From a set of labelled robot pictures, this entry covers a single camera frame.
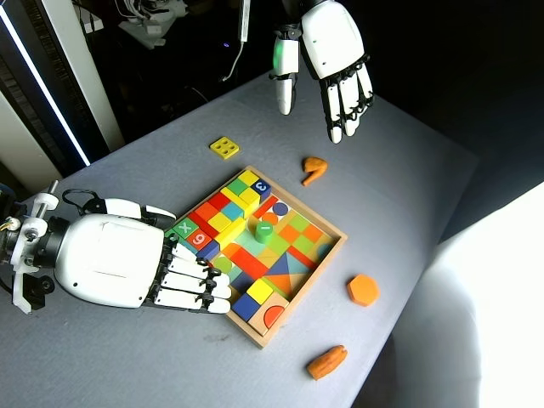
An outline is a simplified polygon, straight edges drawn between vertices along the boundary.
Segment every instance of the yellow lego brick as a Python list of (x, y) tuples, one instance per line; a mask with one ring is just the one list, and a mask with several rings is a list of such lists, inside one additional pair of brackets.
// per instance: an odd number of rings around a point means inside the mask
[(232, 191), (230, 191), (229, 189), (227, 189), (226, 187), (224, 187), (223, 189), (221, 189), (221, 193), (227, 197), (229, 200), (231, 200), (232, 202), (234, 202), (238, 207), (240, 207), (242, 210), (244, 210), (244, 218), (247, 218), (249, 217), (252, 212), (254, 211), (251, 211), (251, 208), (249, 207), (249, 204), (247, 204), (245, 201), (243, 201), (238, 195), (236, 195), (235, 193), (233, 193)]
[(208, 219), (207, 223), (210, 224), (217, 232), (222, 232), (230, 225), (230, 219), (222, 212), (218, 212), (213, 217)]
[(238, 196), (253, 208), (252, 213), (258, 208), (258, 204), (261, 201), (259, 193), (251, 187), (243, 190)]
[(266, 284), (262, 279), (257, 279), (253, 282), (249, 289), (247, 289), (247, 294), (251, 296), (255, 302), (258, 304), (263, 304), (266, 302), (266, 299), (272, 294), (274, 290)]
[(220, 232), (214, 240), (219, 243), (219, 247), (223, 251), (245, 228), (246, 220), (244, 218), (237, 218), (223, 232)]
[(238, 151), (240, 151), (240, 147), (229, 138), (222, 137), (221, 139), (210, 144), (210, 150), (216, 153), (223, 160), (227, 160), (238, 153)]
[(244, 173), (238, 176), (238, 179), (240, 179), (240, 181), (244, 182), (246, 185), (253, 185), (254, 183), (257, 183), (258, 176), (256, 176), (255, 173), (246, 170)]

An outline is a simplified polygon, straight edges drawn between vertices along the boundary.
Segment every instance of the robotic arm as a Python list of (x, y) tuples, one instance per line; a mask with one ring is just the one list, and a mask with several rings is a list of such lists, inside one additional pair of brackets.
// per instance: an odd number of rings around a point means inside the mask
[[(334, 0), (301, 2), (302, 19), (275, 32), (274, 74), (280, 112), (289, 115), (296, 98), (299, 47), (302, 39), (306, 65), (320, 80), (329, 137), (339, 143), (353, 136), (360, 117), (372, 105), (371, 80), (357, 25), (348, 10)], [(284, 0), (292, 13), (293, 3)]]
[[(59, 203), (53, 195), (56, 184), (37, 196), (30, 217), (17, 207), (13, 192), (0, 187), (0, 198), (9, 197), (0, 200), (0, 207), (4, 215), (11, 214), (0, 226), (0, 261), (14, 267), (13, 303), (23, 312), (43, 307), (45, 294), (54, 289), (47, 276), (31, 275), (40, 268), (54, 268), (65, 290), (93, 303), (219, 314), (230, 310), (229, 277), (173, 238), (164, 238), (163, 229), (176, 218), (170, 212), (104, 200), (89, 190), (67, 190), (63, 199), (81, 217), (73, 224), (57, 217), (46, 222), (45, 212)], [(67, 198), (75, 193), (92, 198), (79, 206)]]

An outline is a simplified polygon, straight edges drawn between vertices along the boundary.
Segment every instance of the table surface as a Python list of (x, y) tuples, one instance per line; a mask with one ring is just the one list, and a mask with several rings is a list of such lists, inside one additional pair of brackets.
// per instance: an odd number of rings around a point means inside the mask
[[(246, 165), (348, 234), (345, 246), (265, 349), (223, 316), (114, 309), (59, 285), (30, 316), (0, 292), (2, 405), (15, 407), (350, 406), (470, 178), (475, 158), (377, 98), (357, 134), (329, 142), (317, 82), (302, 72), (291, 116), (266, 76), (61, 181), (182, 214)], [(228, 161), (208, 145), (232, 138)], [(308, 188), (305, 156), (329, 162)], [(57, 214), (76, 218), (60, 205)], [(377, 280), (369, 308), (349, 300), (357, 274)], [(2, 277), (8, 268), (2, 267)], [(305, 366), (343, 344), (348, 358), (312, 380)]]

